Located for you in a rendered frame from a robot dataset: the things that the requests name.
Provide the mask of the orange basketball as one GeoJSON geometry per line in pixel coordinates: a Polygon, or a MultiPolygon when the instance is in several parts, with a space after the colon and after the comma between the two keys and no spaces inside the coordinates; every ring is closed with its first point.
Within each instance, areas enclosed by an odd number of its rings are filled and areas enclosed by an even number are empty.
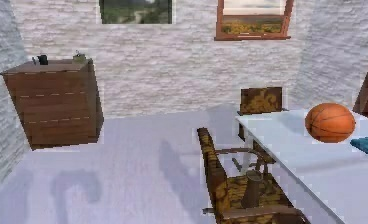
{"type": "Polygon", "coordinates": [[[321,103],[305,117],[305,128],[311,137],[323,143],[339,143],[355,130],[351,111],[337,103],[321,103]]]}

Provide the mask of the white table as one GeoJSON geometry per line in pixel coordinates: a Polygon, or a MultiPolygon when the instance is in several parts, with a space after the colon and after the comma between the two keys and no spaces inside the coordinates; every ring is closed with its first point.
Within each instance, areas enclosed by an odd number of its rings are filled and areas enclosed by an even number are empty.
{"type": "Polygon", "coordinates": [[[272,174],[311,224],[368,224],[368,155],[349,140],[322,143],[304,125],[305,109],[239,116],[246,142],[276,160],[272,174]]]}

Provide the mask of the brown framed window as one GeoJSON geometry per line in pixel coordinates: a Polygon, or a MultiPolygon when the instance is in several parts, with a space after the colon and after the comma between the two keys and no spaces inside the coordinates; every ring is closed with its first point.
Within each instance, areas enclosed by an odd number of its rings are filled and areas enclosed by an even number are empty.
{"type": "Polygon", "coordinates": [[[287,40],[294,0],[218,0],[216,41],[287,40]]]}

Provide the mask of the teal cloth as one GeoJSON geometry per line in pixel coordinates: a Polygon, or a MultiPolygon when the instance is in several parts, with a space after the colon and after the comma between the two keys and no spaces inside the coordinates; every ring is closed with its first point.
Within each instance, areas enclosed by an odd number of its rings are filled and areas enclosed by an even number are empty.
{"type": "Polygon", "coordinates": [[[368,137],[352,139],[350,144],[368,155],[368,137]]]}

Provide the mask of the green landscape framed picture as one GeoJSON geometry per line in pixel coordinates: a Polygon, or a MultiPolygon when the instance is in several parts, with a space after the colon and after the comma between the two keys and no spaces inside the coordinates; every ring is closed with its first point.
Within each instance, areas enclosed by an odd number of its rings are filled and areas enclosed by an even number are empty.
{"type": "Polygon", "coordinates": [[[173,0],[98,0],[103,24],[171,24],[173,0]]]}

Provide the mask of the brown chest of drawers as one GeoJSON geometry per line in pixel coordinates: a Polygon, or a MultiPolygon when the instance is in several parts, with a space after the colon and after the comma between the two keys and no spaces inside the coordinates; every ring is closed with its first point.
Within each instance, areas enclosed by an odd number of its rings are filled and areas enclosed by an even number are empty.
{"type": "Polygon", "coordinates": [[[32,149],[98,141],[104,117],[91,59],[26,62],[1,76],[32,149]]]}

